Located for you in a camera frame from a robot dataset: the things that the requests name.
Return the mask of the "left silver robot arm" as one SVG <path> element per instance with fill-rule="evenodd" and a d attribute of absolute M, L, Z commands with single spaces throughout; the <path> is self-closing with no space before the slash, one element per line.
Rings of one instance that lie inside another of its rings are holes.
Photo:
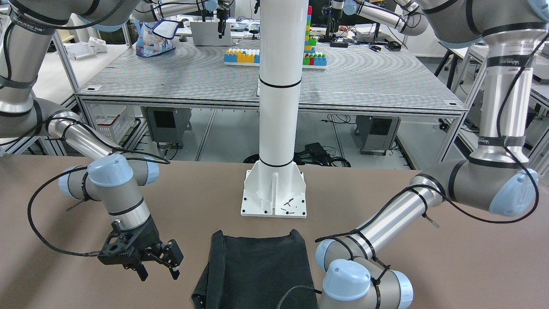
<path fill-rule="evenodd" d="M 378 251 L 416 218 L 443 202 L 511 217 L 537 208 L 539 177 L 523 153 L 533 58 L 548 39 L 546 0 L 400 0 L 403 12 L 428 22 L 448 48 L 484 41 L 478 146 L 466 160 L 441 162 L 414 176 L 375 215 L 351 231 L 317 239 L 326 273 L 320 307 L 405 309 L 410 280 L 378 259 Z"/>

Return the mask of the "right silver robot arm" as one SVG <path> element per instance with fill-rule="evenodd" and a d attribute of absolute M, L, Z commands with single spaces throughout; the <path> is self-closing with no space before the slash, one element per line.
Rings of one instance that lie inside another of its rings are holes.
<path fill-rule="evenodd" d="M 1 137 L 22 139 L 48 136 L 63 139 L 92 159 L 86 167 L 63 172 L 60 188 L 82 201 L 104 203 L 112 232 L 100 251 L 78 253 L 55 247 L 37 230 L 32 207 L 27 206 L 30 227 L 54 251 L 81 257 L 97 257 L 106 265 L 122 265 L 146 280 L 145 261 L 166 266 L 173 279 L 180 275 L 184 258 L 175 240 L 164 244 L 140 192 L 140 186 L 155 182 L 158 165 L 167 160 L 123 149 L 86 125 L 80 117 L 49 100 L 35 98 L 32 88 L 57 29 L 72 15 L 84 18 L 85 26 L 125 24 L 139 6 L 138 0 L 11 0 L 10 22 L 1 42 Z"/>

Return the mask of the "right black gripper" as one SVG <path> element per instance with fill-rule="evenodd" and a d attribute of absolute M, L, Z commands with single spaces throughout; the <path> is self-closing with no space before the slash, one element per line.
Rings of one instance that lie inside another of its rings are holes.
<path fill-rule="evenodd" d="M 184 259 L 177 241 L 170 240 L 165 246 L 165 257 L 162 254 L 163 243 L 150 215 L 145 223 L 130 230 L 122 230 L 119 219 L 113 221 L 112 232 L 107 236 L 98 260 L 105 265 L 121 264 L 126 269 L 133 269 L 142 282 L 148 278 L 148 272 L 141 263 L 156 261 L 167 266 L 173 280 L 177 280 L 180 276 L 179 267 Z"/>

